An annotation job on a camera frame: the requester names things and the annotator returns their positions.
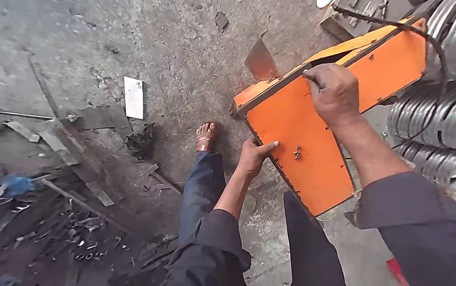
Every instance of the hand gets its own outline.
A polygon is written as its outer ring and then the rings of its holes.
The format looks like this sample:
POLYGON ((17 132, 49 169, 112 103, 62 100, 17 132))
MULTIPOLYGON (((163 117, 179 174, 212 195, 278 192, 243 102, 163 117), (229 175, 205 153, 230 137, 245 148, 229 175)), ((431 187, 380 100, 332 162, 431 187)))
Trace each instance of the hand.
POLYGON ((309 81, 314 108, 332 128, 353 122, 358 112, 358 80, 346 68, 323 64, 304 71, 309 81))
POLYGON ((254 137, 245 140, 235 172, 245 174, 251 180, 254 179, 262 170, 263 159, 277 146, 279 141, 257 146, 254 137))

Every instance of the red object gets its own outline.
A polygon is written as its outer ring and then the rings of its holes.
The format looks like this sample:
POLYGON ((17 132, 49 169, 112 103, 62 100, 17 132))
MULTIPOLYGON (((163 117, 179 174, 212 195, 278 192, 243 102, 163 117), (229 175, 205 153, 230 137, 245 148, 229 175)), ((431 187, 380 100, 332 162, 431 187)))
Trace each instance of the red object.
POLYGON ((406 282, 406 279, 404 279, 403 272, 401 272, 401 268, 399 267, 399 264, 397 264, 396 258, 387 260, 387 269, 401 286, 410 286, 408 282, 406 282))

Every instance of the orange metal box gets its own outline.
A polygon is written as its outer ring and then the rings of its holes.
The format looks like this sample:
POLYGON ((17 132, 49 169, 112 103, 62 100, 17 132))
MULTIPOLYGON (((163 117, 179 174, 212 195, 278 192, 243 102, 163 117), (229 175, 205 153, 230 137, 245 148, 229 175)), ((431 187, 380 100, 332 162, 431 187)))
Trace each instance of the orange metal box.
MULTIPOLYGON (((424 19, 404 21, 425 27, 424 19)), ((314 110, 302 72, 327 62, 348 68, 358 78, 363 113, 422 76, 425 46, 421 36, 387 26, 323 50, 282 78, 260 81, 235 97, 238 113, 261 144, 281 142, 271 160, 312 215, 350 198, 354 186, 336 138, 314 110)))

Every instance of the orange sheet metal panel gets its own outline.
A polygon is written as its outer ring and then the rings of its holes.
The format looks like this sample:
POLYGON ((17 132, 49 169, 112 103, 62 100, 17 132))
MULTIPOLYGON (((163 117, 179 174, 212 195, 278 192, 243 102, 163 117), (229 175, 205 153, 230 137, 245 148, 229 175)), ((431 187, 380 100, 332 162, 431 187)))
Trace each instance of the orange sheet metal panel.
MULTIPOLYGON (((383 37, 395 30, 392 28, 382 28, 384 32, 378 35, 383 37)), ((345 49, 351 52, 337 62, 358 78, 361 112, 419 79, 425 69, 425 40, 421 36, 400 32, 386 41, 368 40, 366 45, 357 41, 356 48, 345 49)), ((246 119, 263 144, 281 142, 272 152, 275 164, 311 214, 318 215, 352 196, 352 180, 332 132, 314 110, 307 80, 300 75, 286 85, 281 82, 280 89, 269 93, 280 81, 255 84, 235 101, 239 111, 253 106, 245 111, 246 119), (294 155, 297 145, 299 159, 294 155)))
POLYGON ((336 140, 314 111, 309 84, 300 76, 247 113, 260 140, 281 143, 277 165, 311 214, 350 198, 353 185, 336 140), (300 158, 295 159, 297 150, 300 158))
POLYGON ((422 36, 402 32, 348 66, 358 79, 361 113, 421 78, 426 68, 425 46, 422 36))

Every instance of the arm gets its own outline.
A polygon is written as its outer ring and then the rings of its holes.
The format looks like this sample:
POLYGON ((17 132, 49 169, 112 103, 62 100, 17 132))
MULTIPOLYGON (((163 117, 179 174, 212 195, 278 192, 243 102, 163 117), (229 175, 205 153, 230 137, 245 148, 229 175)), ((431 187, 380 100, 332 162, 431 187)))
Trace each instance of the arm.
POLYGON ((356 223, 378 228, 410 285, 456 285, 456 202, 393 153, 358 113, 358 82, 345 68, 304 73, 314 106, 352 155, 365 187, 356 223))
POLYGON ((279 146, 279 141, 256 146, 256 140, 253 137, 244 142, 237 168, 224 188, 214 210, 225 210, 238 221, 249 184, 262 169, 263 159, 277 146, 279 146))
POLYGON ((358 113, 358 81, 338 65, 320 65, 304 74, 314 106, 348 150, 363 187, 398 173, 412 171, 358 113))
POLYGON ((242 274, 251 256, 242 249, 238 218, 251 180, 278 145, 256 146, 254 138, 244 142, 237 169, 214 209, 200 220, 194 242, 181 245, 170 259, 165 285, 245 284, 242 274))

